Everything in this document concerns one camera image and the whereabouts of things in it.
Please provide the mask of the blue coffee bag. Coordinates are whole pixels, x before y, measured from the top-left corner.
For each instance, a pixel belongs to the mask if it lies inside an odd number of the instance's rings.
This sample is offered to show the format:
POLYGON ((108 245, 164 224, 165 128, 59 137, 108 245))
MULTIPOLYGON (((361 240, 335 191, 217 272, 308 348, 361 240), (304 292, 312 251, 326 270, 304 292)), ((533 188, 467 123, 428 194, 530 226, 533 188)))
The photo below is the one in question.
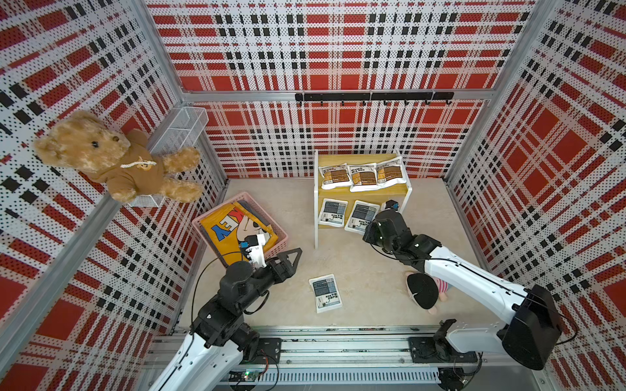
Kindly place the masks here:
POLYGON ((344 230, 363 236, 366 228, 374 220, 379 211, 380 205, 356 200, 344 226, 344 230))
POLYGON ((342 298, 333 274, 310 279, 309 285, 315 295, 317 314, 342 308, 342 298))
POLYGON ((325 198, 322 202, 318 223, 322 226, 343 228, 346 221, 348 202, 325 198))

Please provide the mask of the brown coffee bag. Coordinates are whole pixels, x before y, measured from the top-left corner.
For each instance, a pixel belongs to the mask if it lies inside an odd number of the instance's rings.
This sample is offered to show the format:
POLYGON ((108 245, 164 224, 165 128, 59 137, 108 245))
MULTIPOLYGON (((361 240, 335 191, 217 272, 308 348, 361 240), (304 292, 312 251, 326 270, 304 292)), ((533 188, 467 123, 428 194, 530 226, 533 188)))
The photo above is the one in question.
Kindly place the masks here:
POLYGON ((347 163, 320 167, 319 171, 321 175, 321 188, 323 190, 333 190, 339 187, 350 187, 352 185, 347 163))
POLYGON ((348 172, 351 180, 350 192, 370 192, 379 189, 375 163, 349 165, 348 172))
POLYGON ((404 164, 399 156, 377 163, 376 171, 379 188, 393 187, 397 184, 406 184, 407 182, 404 164))

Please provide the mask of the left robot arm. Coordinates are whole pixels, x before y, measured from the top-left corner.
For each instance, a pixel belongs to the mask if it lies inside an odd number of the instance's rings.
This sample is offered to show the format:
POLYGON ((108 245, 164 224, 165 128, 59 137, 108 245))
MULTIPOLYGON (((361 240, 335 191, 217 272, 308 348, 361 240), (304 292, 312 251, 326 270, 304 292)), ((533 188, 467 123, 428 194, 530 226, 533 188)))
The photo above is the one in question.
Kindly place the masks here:
POLYGON ((303 251, 291 249, 255 269, 239 261, 226 268, 219 290, 197 312, 178 352, 151 390, 212 390, 234 367, 251 361, 259 334, 245 323, 248 308, 296 274, 303 251))

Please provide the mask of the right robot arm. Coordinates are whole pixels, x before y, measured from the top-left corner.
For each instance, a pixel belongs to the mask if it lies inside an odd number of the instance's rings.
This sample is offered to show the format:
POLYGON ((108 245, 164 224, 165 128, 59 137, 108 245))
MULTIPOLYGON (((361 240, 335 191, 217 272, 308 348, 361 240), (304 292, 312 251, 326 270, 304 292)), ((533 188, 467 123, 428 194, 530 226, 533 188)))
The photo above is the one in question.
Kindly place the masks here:
POLYGON ((544 369, 563 331, 563 317, 549 290, 525 288, 467 262, 438 240, 414 235, 401 213, 387 209, 365 229, 364 242, 383 255, 412 267, 407 288, 421 308, 431 310, 443 298, 440 286, 452 285, 479 302, 497 322, 471 327, 447 319, 435 335, 435 347, 445 357, 458 353, 505 353, 525 368, 544 369))

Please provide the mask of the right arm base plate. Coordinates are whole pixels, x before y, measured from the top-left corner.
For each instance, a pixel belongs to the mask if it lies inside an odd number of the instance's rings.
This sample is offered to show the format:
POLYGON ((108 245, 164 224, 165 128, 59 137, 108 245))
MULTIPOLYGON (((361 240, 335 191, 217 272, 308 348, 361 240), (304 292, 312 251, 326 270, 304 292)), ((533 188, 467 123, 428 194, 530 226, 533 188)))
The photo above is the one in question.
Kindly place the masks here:
POLYGON ((456 351, 445 339, 433 337, 410 337, 409 353, 413 363, 477 363, 475 352, 456 351))

